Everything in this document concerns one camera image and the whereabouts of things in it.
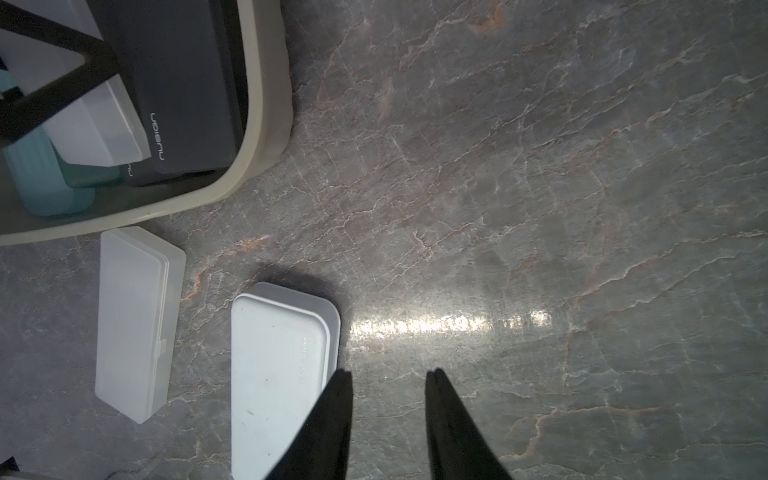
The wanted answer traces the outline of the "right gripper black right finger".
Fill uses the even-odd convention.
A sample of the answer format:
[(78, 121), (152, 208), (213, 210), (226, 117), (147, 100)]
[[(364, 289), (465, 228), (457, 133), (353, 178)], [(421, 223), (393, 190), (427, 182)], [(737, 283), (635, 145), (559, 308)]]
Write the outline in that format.
[(432, 479), (511, 479), (440, 368), (427, 372), (425, 407)]

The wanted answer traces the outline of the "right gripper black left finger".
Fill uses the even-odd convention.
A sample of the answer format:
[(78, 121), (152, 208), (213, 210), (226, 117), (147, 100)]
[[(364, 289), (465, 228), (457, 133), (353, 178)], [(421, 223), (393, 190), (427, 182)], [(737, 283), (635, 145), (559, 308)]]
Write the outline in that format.
[(267, 479), (345, 479), (352, 410), (352, 374), (338, 369)]

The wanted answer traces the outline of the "teal ribbed pencil case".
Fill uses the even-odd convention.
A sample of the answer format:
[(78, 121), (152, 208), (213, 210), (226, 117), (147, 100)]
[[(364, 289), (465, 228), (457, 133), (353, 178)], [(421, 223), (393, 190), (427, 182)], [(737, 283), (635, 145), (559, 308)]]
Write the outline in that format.
[(3, 156), (22, 204), (32, 215), (71, 215), (93, 204), (93, 188), (67, 185), (57, 152), (43, 127), (5, 147)]

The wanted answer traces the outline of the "clear pencil case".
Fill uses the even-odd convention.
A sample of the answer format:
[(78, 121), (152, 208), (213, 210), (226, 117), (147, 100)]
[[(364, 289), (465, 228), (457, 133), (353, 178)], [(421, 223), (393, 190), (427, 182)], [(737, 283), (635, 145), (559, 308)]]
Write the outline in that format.
[(100, 236), (95, 394), (138, 424), (168, 398), (185, 266), (141, 227)]
[[(85, 1), (15, 1), (32, 14), (103, 38)], [(27, 36), (1, 31), (3, 87), (29, 94), (85, 63), (82, 55)], [(149, 142), (128, 90), (118, 75), (90, 90), (43, 123), (62, 159), (75, 165), (113, 167), (151, 157)]]

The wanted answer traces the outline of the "light blue pencil case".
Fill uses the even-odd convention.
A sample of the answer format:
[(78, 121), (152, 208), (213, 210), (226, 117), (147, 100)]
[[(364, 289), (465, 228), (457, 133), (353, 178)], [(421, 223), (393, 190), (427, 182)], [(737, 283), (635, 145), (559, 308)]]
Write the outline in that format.
[(341, 317), (318, 296), (259, 282), (231, 307), (231, 474), (263, 479), (337, 368)]

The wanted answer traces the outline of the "black pencil case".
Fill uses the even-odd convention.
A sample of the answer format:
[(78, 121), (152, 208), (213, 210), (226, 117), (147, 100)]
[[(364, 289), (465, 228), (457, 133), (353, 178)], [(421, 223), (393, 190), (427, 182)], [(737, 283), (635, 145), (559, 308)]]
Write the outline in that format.
[(146, 132), (150, 155), (121, 169), (134, 187), (226, 171), (243, 142), (248, 92), (234, 1), (91, 1)]

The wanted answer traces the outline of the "grey-green plastic storage box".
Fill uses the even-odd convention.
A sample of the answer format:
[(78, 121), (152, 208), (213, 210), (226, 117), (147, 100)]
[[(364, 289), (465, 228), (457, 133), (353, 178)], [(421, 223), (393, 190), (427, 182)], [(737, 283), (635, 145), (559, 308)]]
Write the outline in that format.
[(57, 152), (68, 186), (93, 188), (95, 200), (82, 212), (37, 217), (22, 204), (3, 156), (8, 147), (90, 90), (121, 74), (112, 47), (101, 40), (32, 14), (5, 1), (1, 31), (7, 30), (82, 55), (85, 63), (49, 84), (24, 94), (1, 92), (1, 241), (16, 245), (89, 234), (210, 204), (233, 194), (245, 181), (274, 165), (286, 148), (293, 122), (292, 88), (284, 21), (276, 1), (234, 1), (242, 34), (248, 109), (243, 142), (224, 172), (143, 187), (123, 181), (121, 166), (65, 162)]

